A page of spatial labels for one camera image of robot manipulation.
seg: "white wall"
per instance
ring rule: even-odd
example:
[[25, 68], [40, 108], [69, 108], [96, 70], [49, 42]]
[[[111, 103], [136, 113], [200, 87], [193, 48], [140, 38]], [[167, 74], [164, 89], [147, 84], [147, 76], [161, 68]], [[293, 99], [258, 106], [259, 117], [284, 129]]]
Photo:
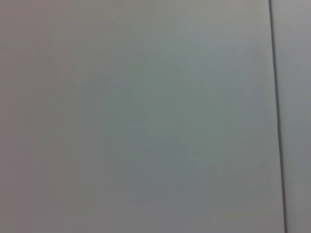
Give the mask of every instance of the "white wall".
[[311, 2], [272, 0], [289, 233], [311, 229]]
[[267, 1], [25, 2], [0, 3], [0, 232], [284, 232]]

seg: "gray wall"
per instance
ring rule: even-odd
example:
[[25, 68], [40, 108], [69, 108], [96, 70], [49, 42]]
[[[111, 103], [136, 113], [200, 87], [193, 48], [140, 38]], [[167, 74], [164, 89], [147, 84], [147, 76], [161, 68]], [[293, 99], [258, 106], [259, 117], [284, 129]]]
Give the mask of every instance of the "gray wall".
[[311, 2], [272, 0], [289, 233], [311, 229]]
[[0, 3], [1, 232], [284, 232], [267, 1], [25, 2]]

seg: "wall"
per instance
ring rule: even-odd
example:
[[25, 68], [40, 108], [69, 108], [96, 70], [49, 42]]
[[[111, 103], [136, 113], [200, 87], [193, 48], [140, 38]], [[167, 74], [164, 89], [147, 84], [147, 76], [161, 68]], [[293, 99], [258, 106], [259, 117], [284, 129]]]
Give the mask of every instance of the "wall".
[[311, 2], [272, 0], [289, 233], [311, 229]]

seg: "door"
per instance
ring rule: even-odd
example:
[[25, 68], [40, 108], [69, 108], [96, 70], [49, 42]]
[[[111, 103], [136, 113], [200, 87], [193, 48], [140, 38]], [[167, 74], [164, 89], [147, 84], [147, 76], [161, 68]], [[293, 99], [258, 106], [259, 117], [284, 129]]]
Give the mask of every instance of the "door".
[[4, 232], [284, 232], [268, 1], [24, 14], [1, 20]]

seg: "vertical line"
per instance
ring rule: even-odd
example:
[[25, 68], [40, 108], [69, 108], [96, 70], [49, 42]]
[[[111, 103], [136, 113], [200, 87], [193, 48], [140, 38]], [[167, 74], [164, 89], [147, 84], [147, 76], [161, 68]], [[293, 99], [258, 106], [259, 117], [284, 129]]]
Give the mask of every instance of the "vertical line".
[[278, 148], [279, 148], [279, 153], [280, 153], [284, 230], [285, 230], [285, 233], [288, 233], [287, 199], [286, 199], [285, 174], [284, 174], [284, 154], [283, 154], [283, 143], [282, 143], [282, 133], [281, 133], [281, 117], [280, 117], [280, 104], [279, 104], [279, 92], [278, 92], [278, 76], [277, 76], [277, 68], [276, 68], [276, 46], [275, 46], [275, 36], [274, 36], [275, 32], [274, 32], [274, 24], [273, 24], [272, 0], [268, 0], [268, 1], [269, 1], [269, 13], [270, 13], [270, 24], [271, 24], [270, 26], [271, 26], [271, 39], [272, 39], [274, 82], [275, 82], [275, 89], [276, 89], [277, 135], [278, 135]]

